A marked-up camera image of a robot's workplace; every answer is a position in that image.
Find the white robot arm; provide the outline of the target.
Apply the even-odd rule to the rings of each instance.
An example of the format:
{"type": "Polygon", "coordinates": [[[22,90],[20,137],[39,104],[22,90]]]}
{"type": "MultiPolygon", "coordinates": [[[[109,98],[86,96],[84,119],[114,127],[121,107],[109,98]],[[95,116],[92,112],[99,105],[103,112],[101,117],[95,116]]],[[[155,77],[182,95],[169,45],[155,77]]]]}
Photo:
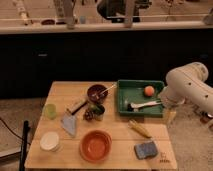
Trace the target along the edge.
{"type": "Polygon", "coordinates": [[[165,124],[172,122],[177,108],[186,101],[196,105],[199,112],[213,116],[213,87],[205,83],[208,75],[207,67],[200,62],[174,68],[166,74],[167,86],[158,95],[165,107],[165,124]]]}

